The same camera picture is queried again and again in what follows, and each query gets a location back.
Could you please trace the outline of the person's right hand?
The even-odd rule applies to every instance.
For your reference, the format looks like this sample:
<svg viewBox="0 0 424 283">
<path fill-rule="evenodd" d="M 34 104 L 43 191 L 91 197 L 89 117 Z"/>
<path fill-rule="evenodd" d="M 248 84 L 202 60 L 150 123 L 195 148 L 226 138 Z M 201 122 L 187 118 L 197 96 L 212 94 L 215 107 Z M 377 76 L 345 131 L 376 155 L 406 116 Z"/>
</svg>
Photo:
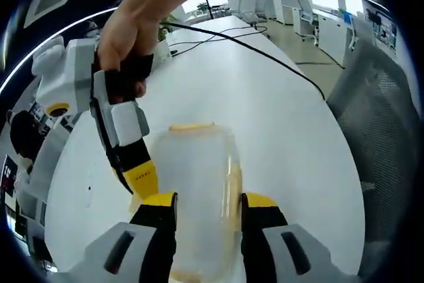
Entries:
<svg viewBox="0 0 424 283">
<path fill-rule="evenodd" d="M 136 17 L 118 8 L 101 31 L 97 56 L 103 71 L 120 70 L 121 62 L 131 53 L 147 56 L 153 53 L 158 40 L 158 22 Z"/>
</svg>

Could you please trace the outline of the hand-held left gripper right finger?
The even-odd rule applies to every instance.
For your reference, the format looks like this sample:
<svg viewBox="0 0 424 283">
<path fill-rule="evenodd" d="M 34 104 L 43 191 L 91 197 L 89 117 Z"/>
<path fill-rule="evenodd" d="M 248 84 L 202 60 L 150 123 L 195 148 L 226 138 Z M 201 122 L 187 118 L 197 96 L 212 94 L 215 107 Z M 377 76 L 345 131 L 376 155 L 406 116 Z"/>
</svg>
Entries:
<svg viewBox="0 0 424 283">
<path fill-rule="evenodd" d="M 241 195 L 241 253 L 247 282 L 333 282 L 329 250 L 290 225 L 269 197 Z"/>
</svg>

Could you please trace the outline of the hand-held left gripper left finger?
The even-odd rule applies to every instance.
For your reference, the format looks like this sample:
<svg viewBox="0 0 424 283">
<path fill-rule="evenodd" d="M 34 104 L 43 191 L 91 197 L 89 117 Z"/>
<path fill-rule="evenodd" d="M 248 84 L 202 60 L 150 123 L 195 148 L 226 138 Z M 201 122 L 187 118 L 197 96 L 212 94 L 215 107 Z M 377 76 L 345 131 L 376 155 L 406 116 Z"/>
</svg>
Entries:
<svg viewBox="0 0 424 283">
<path fill-rule="evenodd" d="M 70 282 L 167 282 L 176 253 L 178 194 L 145 199 L 129 223 L 118 223 L 69 270 Z"/>
</svg>

